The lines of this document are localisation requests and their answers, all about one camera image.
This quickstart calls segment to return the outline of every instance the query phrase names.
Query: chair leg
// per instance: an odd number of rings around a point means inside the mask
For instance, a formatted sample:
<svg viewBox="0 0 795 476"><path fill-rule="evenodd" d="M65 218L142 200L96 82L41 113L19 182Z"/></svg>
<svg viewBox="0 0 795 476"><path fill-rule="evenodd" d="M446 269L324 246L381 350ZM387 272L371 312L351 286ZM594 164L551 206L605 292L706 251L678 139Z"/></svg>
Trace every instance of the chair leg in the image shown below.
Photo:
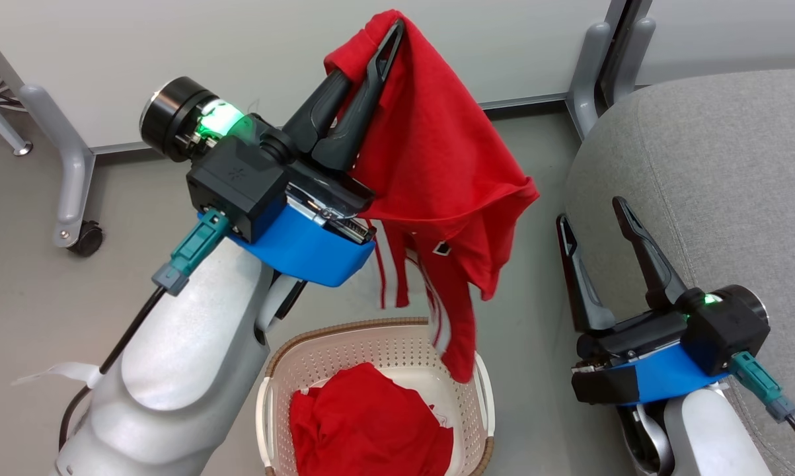
<svg viewBox="0 0 795 476"><path fill-rule="evenodd" d="M38 126L59 150L62 188L53 240L57 247L70 247L80 238L95 155L43 87L23 85L19 96Z"/></svg>
<svg viewBox="0 0 795 476"><path fill-rule="evenodd" d="M13 147L13 154L16 156L22 156L29 153L32 149L32 144L29 141L25 141L22 139L22 136L10 126L10 123L7 121L0 112L0 134L5 141L9 142L11 147Z"/></svg>
<svg viewBox="0 0 795 476"><path fill-rule="evenodd" d="M609 106L632 94L635 91L635 82L638 78L638 70L644 55L647 54L647 47L650 39L656 30L656 21L651 18L642 18L630 27L626 43L619 52L620 63L616 69L609 72L603 84L606 101Z"/></svg>
<svg viewBox="0 0 795 476"><path fill-rule="evenodd" d="M582 50L579 51L579 60L576 61L570 90L564 102L567 104L580 139L585 139L591 127L597 122L594 87L597 84L600 67L603 66L603 60L609 51L611 36L611 25L605 21L592 24L585 33Z"/></svg>

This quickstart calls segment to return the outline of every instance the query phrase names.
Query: laundry basket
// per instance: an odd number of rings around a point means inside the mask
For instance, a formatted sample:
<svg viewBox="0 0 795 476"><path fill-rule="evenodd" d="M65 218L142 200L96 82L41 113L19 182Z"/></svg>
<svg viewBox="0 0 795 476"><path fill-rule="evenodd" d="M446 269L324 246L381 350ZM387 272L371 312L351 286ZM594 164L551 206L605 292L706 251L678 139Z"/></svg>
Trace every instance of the laundry basket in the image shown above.
<svg viewBox="0 0 795 476"><path fill-rule="evenodd" d="M289 340L268 363L259 385L256 432L267 476L296 476L289 404L298 389L322 386L337 371L371 362L389 379L415 389L434 414L453 428L451 466L445 476L479 476L494 449L494 397L479 354L473 379L449 377L430 346L427 319L401 317L339 325Z"/></svg>

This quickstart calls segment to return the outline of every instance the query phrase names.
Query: green light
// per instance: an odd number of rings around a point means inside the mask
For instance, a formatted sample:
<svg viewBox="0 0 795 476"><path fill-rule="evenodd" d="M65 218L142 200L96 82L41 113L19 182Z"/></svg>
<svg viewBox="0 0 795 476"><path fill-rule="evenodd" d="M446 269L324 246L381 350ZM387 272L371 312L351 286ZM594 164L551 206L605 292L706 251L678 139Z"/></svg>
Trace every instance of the green light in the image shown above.
<svg viewBox="0 0 795 476"><path fill-rule="evenodd" d="M219 102L209 114L198 120L197 132L201 138L222 138L242 117L244 114L234 106Z"/></svg>
<svg viewBox="0 0 795 476"><path fill-rule="evenodd" d="M715 302L721 302L723 299L720 299L720 296L715 296L714 294L706 294L705 298L702 299L704 304L714 304Z"/></svg>

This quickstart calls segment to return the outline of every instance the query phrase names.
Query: blue mount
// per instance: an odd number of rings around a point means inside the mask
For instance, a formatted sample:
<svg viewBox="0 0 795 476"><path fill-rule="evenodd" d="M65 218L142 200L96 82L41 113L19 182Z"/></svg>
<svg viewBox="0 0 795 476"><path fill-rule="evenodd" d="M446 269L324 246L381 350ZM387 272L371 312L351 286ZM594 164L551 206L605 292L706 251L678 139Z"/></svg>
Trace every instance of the blue mount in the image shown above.
<svg viewBox="0 0 795 476"><path fill-rule="evenodd" d="M638 401L626 405L681 397L729 376L728 372L714 377L707 376L698 365L694 364L679 343L659 350L647 358L627 362L614 368L629 367L635 368L638 379Z"/></svg>
<svg viewBox="0 0 795 476"><path fill-rule="evenodd" d="M375 246L373 241L358 245L346 240L291 207L283 208L253 244L229 237L282 274L330 287L341 286L361 269Z"/></svg>

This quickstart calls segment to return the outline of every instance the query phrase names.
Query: gray floor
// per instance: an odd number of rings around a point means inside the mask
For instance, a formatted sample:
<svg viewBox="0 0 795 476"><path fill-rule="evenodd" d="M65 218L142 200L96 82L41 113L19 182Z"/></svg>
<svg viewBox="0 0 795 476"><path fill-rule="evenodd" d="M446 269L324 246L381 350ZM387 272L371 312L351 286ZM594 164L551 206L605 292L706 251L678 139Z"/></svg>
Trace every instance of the gray floor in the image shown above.
<svg viewBox="0 0 795 476"><path fill-rule="evenodd" d="M44 474L56 455L62 410L79 383L16 377L64 361L101 362L153 289L150 275L194 224L187 165L151 153L104 157L95 169L87 218L103 223L101 250L88 259L51 245L59 193L56 151L26 115L8 114L35 143L13 157L0 138L0 474ZM499 120L495 126L542 193L521 219L511 262L494 300L475 300L479 352L494 386L497 431L487 474L633 474L611 410L576 402L575 359L554 218L578 140L565 114ZM371 317L427 315L424 299L378 313L350 282L309 286L270 335L294 335ZM312 316L324 316L318 320ZM262 473L252 392L206 474Z"/></svg>

